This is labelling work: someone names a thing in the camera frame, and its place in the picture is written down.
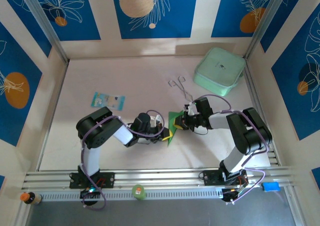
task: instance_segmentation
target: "small bottle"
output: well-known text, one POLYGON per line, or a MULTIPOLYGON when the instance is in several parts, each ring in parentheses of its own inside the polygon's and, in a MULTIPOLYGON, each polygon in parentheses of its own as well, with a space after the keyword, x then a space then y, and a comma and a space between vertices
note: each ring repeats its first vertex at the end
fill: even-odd
POLYGON ((38 205, 42 200, 42 196, 34 192, 24 192, 21 194, 20 200, 27 205, 38 205))

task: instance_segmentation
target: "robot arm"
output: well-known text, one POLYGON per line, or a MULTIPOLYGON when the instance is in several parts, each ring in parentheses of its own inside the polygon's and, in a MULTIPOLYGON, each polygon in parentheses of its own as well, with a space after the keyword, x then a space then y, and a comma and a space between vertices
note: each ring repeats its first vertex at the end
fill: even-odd
MULTIPOLYGON (((254 108, 247 108, 242 111, 267 144, 272 141, 272 135, 254 108)), ((202 126, 208 130, 230 129, 235 147, 226 159, 220 163, 220 170, 223 172, 224 181, 229 181, 241 174, 244 164, 255 152, 264 147, 262 140, 250 123, 237 113, 213 113, 206 97, 199 98, 193 103, 184 107, 184 114, 175 119, 174 125, 178 129, 192 130, 202 126)))
MULTIPOLYGON (((157 122, 155 127, 151 127, 151 117, 147 113, 140 113, 134 122, 128 127, 107 108, 103 107, 82 118, 77 124, 78 137, 83 140, 85 135, 102 120, 110 117, 101 126, 90 132, 84 139, 85 147, 83 150, 83 165, 85 166, 88 176, 95 178, 97 182, 102 178, 99 170, 99 158, 101 146, 111 137, 115 137, 127 148, 138 143, 138 140, 144 138, 152 143, 164 141, 172 137, 168 128, 157 122)), ((87 188, 91 184, 84 174, 82 163, 78 166, 78 173, 70 175, 72 184, 70 187, 87 188)))

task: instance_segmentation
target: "box lid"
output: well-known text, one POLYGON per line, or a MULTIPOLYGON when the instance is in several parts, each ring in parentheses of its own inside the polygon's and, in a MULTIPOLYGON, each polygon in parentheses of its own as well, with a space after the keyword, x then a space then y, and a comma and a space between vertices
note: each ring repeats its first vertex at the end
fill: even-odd
POLYGON ((245 65, 242 57, 214 47, 198 64, 195 72, 219 85, 230 87, 237 82, 245 65))

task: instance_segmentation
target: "orange circle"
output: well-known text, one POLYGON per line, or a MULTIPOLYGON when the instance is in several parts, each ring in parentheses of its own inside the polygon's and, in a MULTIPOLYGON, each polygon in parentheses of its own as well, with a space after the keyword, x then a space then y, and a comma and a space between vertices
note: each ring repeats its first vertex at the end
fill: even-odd
POLYGON ((308 93, 308 84, 305 81, 301 81, 298 84, 297 90, 300 95, 306 95, 308 93))
POLYGON ((67 25, 67 20, 64 17, 56 17, 54 19, 55 23, 61 27, 64 27, 67 25))
POLYGON ((16 87, 17 85, 22 84, 19 86, 20 90, 15 89, 12 86, 6 89, 5 98, 12 107, 23 109, 27 105, 30 95, 30 87, 27 78, 22 73, 12 72, 5 78, 5 84, 16 87))
POLYGON ((149 28, 153 30, 153 29, 156 28, 156 25, 155 25, 154 23, 150 23, 150 24, 149 24, 149 28))
POLYGON ((119 0, 122 12, 130 18, 141 18, 154 8, 154 0, 119 0))
POLYGON ((240 22, 240 30, 243 33, 249 34, 256 31, 258 23, 260 22, 262 16, 265 13, 264 7, 259 7, 256 10, 247 13, 240 22))
POLYGON ((29 199, 30 199, 30 194, 28 194, 27 192, 24 192, 23 194, 20 195, 21 201, 27 201, 29 199))

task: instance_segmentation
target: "blue block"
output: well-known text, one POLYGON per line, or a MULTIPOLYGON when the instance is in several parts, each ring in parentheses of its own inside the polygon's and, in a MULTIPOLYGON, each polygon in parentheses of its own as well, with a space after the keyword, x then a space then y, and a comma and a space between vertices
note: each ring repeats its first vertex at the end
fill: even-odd
POLYGON ((262 190, 264 192, 272 192, 272 191, 280 191, 281 189, 279 187, 278 182, 263 182, 262 190))

